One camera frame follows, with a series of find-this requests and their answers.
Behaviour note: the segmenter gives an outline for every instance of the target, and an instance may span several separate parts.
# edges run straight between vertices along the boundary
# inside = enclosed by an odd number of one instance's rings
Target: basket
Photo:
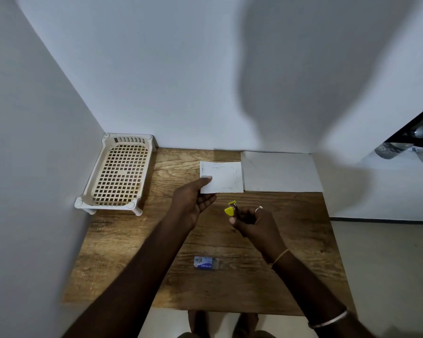
[[[152,151],[156,150],[152,140],[152,135],[105,134],[85,191],[74,206],[91,215],[106,209],[131,210],[141,216],[138,201]]]

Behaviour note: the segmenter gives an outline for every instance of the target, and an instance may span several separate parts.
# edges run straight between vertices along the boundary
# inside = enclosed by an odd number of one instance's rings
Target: paper
[[[212,176],[211,182],[201,189],[201,193],[243,192],[241,162],[208,162],[199,164],[200,176]]]
[[[242,152],[246,191],[322,192],[311,154]]]

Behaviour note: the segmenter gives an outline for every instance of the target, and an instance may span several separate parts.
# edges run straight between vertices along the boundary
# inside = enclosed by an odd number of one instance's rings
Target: metal bangle
[[[325,323],[317,324],[317,325],[310,325],[310,323],[309,323],[309,327],[312,330],[315,330],[315,329],[318,329],[318,328],[323,327],[323,326],[327,326],[327,325],[330,325],[330,324],[333,324],[333,323],[337,323],[339,320],[342,320],[347,315],[348,315],[348,309],[346,309],[342,314],[336,316],[335,318],[333,318],[329,321],[326,321]]]

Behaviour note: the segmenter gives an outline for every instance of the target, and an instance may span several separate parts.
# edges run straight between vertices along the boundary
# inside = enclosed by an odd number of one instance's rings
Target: wooden table
[[[92,217],[65,302],[93,301],[118,276],[168,209],[176,187],[199,177],[199,161],[240,161],[232,151],[158,149],[145,185],[142,216],[99,211]],[[180,310],[303,315],[260,253],[228,224],[226,204],[271,210],[291,251],[355,311],[321,193],[219,194],[200,217],[169,269],[152,306]],[[197,270],[195,255],[220,260],[219,270]]]

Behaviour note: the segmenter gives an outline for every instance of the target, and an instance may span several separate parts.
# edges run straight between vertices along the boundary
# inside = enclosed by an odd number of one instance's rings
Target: bracelet
[[[312,330],[315,330],[315,329],[318,329],[318,328],[323,327],[323,326],[327,326],[327,325],[330,325],[330,324],[333,324],[333,323],[337,323],[339,320],[342,320],[347,315],[348,315],[348,309],[346,309],[342,314],[336,316],[335,318],[333,318],[329,321],[326,321],[325,323],[318,324],[318,325],[310,325],[310,323],[309,323],[309,327]]]
[[[288,251],[289,249],[287,248],[286,250],[284,250],[284,252],[281,254],[281,255],[279,255],[275,260],[274,260],[274,262],[273,263],[270,263],[268,266],[270,267],[270,268],[272,268],[272,266],[273,266],[273,264],[275,264],[287,251]]]

